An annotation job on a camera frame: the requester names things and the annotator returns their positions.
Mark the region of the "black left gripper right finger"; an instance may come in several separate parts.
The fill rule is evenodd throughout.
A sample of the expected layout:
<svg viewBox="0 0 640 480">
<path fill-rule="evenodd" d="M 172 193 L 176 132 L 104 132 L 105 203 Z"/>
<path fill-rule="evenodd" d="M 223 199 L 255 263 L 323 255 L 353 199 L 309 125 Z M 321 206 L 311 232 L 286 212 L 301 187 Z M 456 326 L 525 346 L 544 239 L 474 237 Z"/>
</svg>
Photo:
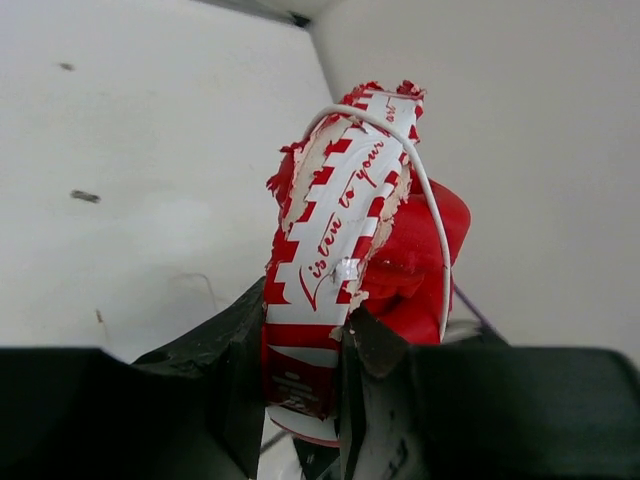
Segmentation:
<svg viewBox="0 0 640 480">
<path fill-rule="evenodd" d="M 417 346 L 360 309 L 341 366 L 345 479 L 639 475 L 639 372 L 618 352 L 489 331 Z"/>
</svg>

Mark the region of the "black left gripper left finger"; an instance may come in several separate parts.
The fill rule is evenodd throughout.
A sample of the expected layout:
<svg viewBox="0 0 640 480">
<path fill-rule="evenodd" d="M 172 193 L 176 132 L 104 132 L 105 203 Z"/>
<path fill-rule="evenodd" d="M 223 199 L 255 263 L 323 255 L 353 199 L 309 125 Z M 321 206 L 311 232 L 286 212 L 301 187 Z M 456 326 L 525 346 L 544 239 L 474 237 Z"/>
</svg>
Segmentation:
<svg viewBox="0 0 640 480">
<path fill-rule="evenodd" d="M 252 479 L 263 433 L 262 281 L 132 363 L 1 352 L 5 479 Z"/>
</svg>

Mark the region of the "red headphones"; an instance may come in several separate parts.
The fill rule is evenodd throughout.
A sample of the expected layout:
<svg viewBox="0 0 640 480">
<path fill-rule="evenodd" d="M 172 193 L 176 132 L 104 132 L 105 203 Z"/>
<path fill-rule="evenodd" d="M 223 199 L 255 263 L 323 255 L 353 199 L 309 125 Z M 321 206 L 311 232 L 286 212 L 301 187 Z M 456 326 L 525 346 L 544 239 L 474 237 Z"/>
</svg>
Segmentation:
<svg viewBox="0 0 640 480">
<path fill-rule="evenodd" d="M 270 419 L 305 441 L 339 443 L 342 332 L 359 308 L 404 340 L 437 345 L 471 215 L 417 151 L 425 91 L 356 86 L 282 148 L 267 181 L 279 213 L 263 291 L 263 388 Z"/>
</svg>

